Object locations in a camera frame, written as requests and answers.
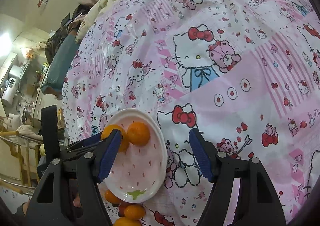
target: bed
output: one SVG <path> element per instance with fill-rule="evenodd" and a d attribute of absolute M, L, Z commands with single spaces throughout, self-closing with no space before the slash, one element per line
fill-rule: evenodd
<path fill-rule="evenodd" d="M 150 114 L 168 164 L 141 223 L 194 225 L 212 188 L 188 143 L 197 127 L 218 151 L 262 161 L 290 222 L 320 174 L 319 31 L 309 0 L 108 0 L 63 86 L 70 139 L 125 108 Z"/>

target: blanket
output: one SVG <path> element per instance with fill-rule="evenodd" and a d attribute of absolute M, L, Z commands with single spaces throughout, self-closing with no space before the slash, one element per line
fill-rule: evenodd
<path fill-rule="evenodd" d="M 151 115 L 167 176 L 141 223 L 195 225 L 212 189 L 188 142 L 197 127 L 218 151 L 262 161 L 289 222 L 319 176 L 309 173 L 319 152 L 319 31 L 308 0 L 118 0 L 67 73 L 70 139 L 99 133 L 122 109 Z M 225 225 L 238 188 L 235 180 Z M 116 220 L 117 208 L 106 207 Z"/>

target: light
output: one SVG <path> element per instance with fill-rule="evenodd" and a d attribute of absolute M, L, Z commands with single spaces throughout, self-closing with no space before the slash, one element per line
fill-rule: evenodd
<path fill-rule="evenodd" d="M 12 42 L 8 33 L 0 36 L 0 56 L 8 55 L 12 47 Z"/>

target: blue gripper pad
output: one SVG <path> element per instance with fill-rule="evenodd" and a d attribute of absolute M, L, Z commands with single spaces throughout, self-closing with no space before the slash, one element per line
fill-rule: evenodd
<path fill-rule="evenodd" d="M 209 182 L 213 180 L 213 173 L 211 171 L 211 161 L 203 148 L 203 145 L 200 143 L 205 143 L 205 140 L 201 135 L 199 137 L 196 135 L 195 130 L 196 128 L 190 130 L 189 132 L 189 143 L 193 154 L 196 157 L 196 161 L 200 167 L 202 175 L 208 179 Z"/>
<path fill-rule="evenodd" d="M 116 155 L 118 153 L 121 144 L 121 132 L 117 131 L 113 139 L 111 140 L 107 150 L 105 151 L 103 158 L 100 162 L 100 172 L 98 179 L 102 182 L 103 179 L 107 178 L 110 170 L 112 168 L 113 162 L 115 161 Z"/>

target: cabinet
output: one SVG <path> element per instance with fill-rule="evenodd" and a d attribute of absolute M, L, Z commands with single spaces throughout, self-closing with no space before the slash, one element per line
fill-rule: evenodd
<path fill-rule="evenodd" d="M 17 56 L 16 53 L 10 52 L 9 55 L 7 56 L 6 60 L 2 64 L 2 66 L 0 68 L 0 87 L 4 86 L 4 81 L 8 77 L 9 70 L 10 70 L 14 60 L 16 60 L 17 58 L 18 58 L 18 56 Z M 2 117 L 7 116 L 5 111 L 4 111 L 4 108 L 3 108 L 1 100 L 0 100 L 0 116 L 2 116 Z"/>
<path fill-rule="evenodd" d="M 37 98 L 34 103 L 31 116 L 33 120 L 33 125 L 34 127 L 39 127 L 41 126 L 41 109 L 46 108 L 52 105 L 57 105 L 57 111 L 59 108 L 62 106 L 62 100 L 57 100 L 54 95 L 52 94 L 43 94 L 41 91 L 41 86 L 37 90 Z"/>

